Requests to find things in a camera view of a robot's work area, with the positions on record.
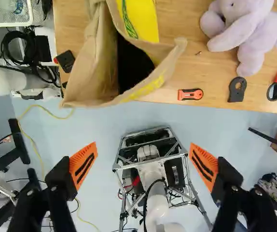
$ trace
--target metal frame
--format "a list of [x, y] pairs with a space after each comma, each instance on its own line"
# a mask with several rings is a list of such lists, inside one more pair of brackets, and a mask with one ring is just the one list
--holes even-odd
[[[146, 142], [146, 143], [142, 143], [139, 145], [133, 145], [133, 146], [126, 146], [125, 145], [125, 140], [127, 138], [130, 137], [134, 137], [134, 136], [138, 136], [138, 135], [143, 135], [143, 134], [148, 134], [148, 133], [152, 133], [153, 131], [158, 131], [158, 130], [167, 130], [169, 132], [170, 137], [169, 138], [164, 138], [164, 139], [159, 139], [156, 141], [150, 141], [150, 142]], [[127, 160], [125, 157], [120, 156], [120, 150], [121, 149], [125, 149], [125, 148], [130, 148], [130, 147], [134, 147], [134, 146], [144, 146], [144, 145], [148, 145], [148, 144], [152, 144], [153, 142], [158, 142], [158, 141], [165, 141], [165, 140], [169, 140], [169, 139], [176, 139], [176, 143], [174, 143], [174, 145], [170, 148], [170, 150], [162, 157], [158, 157], [155, 159], [150, 159], [150, 160], [146, 160], [143, 162], [131, 162], [129, 160]], [[180, 150], [178, 154], [172, 154], [172, 152], [174, 151], [174, 149], [179, 146]], [[186, 169], [186, 176], [187, 176], [187, 184], [186, 184], [186, 189], [188, 190], [188, 194], [183, 193], [177, 189], [174, 189], [172, 187], [169, 187], [170, 190], [174, 191], [176, 194], [178, 195], [182, 195], [184, 198], [186, 198], [189, 201], [192, 202], [196, 202], [198, 205], [198, 209], [201, 211], [204, 220], [208, 226], [209, 231], [211, 231], [212, 229], [212, 224], [207, 216], [207, 213], [197, 195], [197, 192], [190, 180], [190, 172], [189, 172], [189, 165], [188, 165], [188, 152], [186, 151], [186, 149], [182, 146], [182, 144], [180, 143], [180, 141], [178, 140], [178, 138], [176, 137], [176, 135], [174, 134], [174, 132], [171, 130], [170, 127], [166, 126], [166, 127], [158, 127], [158, 128], [153, 128], [153, 129], [149, 129], [149, 130], [143, 130], [143, 131], [139, 131], [139, 132], [135, 132], [135, 133], [131, 133], [128, 135], [125, 135], [124, 137], [122, 137], [120, 145], [119, 145], [119, 149], [118, 149], [118, 153], [116, 155], [113, 167], [112, 167], [112, 171], [115, 173], [117, 180], [118, 180], [118, 184], [119, 187], [122, 191], [122, 195], [123, 195], [123, 201], [122, 201], [122, 207], [121, 207], [121, 212], [120, 212], [120, 221], [119, 221], [119, 232], [123, 231], [123, 225], [124, 225], [124, 220], [125, 217], [127, 217], [128, 215], [132, 214], [133, 209], [138, 205], [138, 203], [145, 197], [145, 193], [141, 194], [132, 204], [130, 203], [128, 197], [126, 197], [126, 190], [122, 185], [122, 179], [120, 178], [120, 175], [118, 174], [118, 171], [121, 170], [126, 170], [126, 169], [130, 169], [130, 168], [138, 168], [141, 165], [144, 164], [148, 164], [148, 163], [153, 163], [153, 162], [159, 162], [164, 164], [167, 160], [172, 160], [172, 159], [177, 159], [177, 158], [183, 158], [183, 161], [185, 162], [185, 169]], [[170, 208], [178, 208], [178, 207], [183, 207], [189, 204], [181, 204], [178, 206], [172, 206]]]

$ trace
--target white machine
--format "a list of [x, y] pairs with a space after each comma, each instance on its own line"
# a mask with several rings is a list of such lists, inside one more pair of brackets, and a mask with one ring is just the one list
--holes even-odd
[[0, 96], [8, 95], [12, 90], [44, 88], [48, 84], [36, 75], [25, 74], [20, 69], [0, 68]]
[[170, 208], [182, 206], [197, 207], [211, 230], [210, 220], [190, 180], [188, 153], [170, 127], [123, 137], [112, 170], [118, 178], [123, 200], [119, 232], [123, 231], [124, 219], [129, 215], [136, 218], [142, 206], [139, 232], [185, 232], [178, 223], [158, 222]]

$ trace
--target brown paper bag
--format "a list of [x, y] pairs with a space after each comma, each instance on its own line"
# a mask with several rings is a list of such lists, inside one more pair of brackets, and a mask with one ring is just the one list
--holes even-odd
[[[131, 38], [131, 33], [125, 30], [127, 21], [121, 18], [116, 0], [93, 2], [95, 3], [89, 2], [91, 21], [86, 28], [86, 40], [75, 60], [61, 102], [64, 107], [108, 106], [149, 94], [171, 77], [175, 63], [187, 45], [185, 38], [176, 39], [175, 45]], [[134, 46], [142, 49], [155, 65], [149, 76], [120, 95], [116, 30]]]

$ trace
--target black tripod leg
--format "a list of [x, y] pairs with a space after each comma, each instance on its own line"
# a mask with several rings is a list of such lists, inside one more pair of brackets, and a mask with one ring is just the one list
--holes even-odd
[[[10, 125], [12, 133], [21, 132], [16, 118], [10, 118], [9, 125]], [[21, 158], [23, 164], [30, 164], [30, 158], [29, 158], [22, 134], [20, 134], [20, 133], [15, 134], [13, 136], [13, 140], [14, 140], [16, 148], [20, 151], [20, 158]]]
[[255, 129], [252, 129], [251, 127], [249, 127], [248, 130], [253, 132], [253, 133], [255, 133], [255, 134], [257, 134], [257, 135], [259, 135], [260, 137], [262, 137], [262, 138], [264, 138], [264, 139], [274, 143], [274, 144], [277, 144], [277, 139], [274, 139], [273, 137], [270, 137], [270, 136], [268, 136], [266, 134], [263, 134], [263, 133], [255, 130]]

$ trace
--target purple plush toy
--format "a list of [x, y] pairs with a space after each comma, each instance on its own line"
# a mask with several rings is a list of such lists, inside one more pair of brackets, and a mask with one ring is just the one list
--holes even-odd
[[215, 0], [201, 18], [202, 31], [211, 38], [211, 52], [239, 46], [239, 76], [251, 76], [262, 67], [264, 55], [277, 47], [274, 0]]

